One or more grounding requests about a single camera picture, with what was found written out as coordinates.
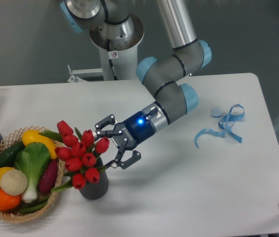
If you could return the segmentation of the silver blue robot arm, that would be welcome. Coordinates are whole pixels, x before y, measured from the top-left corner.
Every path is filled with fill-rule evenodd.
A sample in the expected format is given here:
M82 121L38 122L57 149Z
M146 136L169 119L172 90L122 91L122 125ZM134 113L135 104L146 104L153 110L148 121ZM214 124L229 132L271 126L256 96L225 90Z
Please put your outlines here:
M173 48L173 54L159 61L147 57L138 61L138 45L144 29L140 19L129 11L124 0L63 0L61 11L77 32L88 31L98 48L100 69L71 71L70 75L104 80L138 79L154 102L123 122L109 115L95 125L95 137L109 137L118 152L106 167L126 169L141 155L136 146L198 105L192 86L177 84L211 61L211 49L195 34L186 4L182 0L160 0L159 11Z

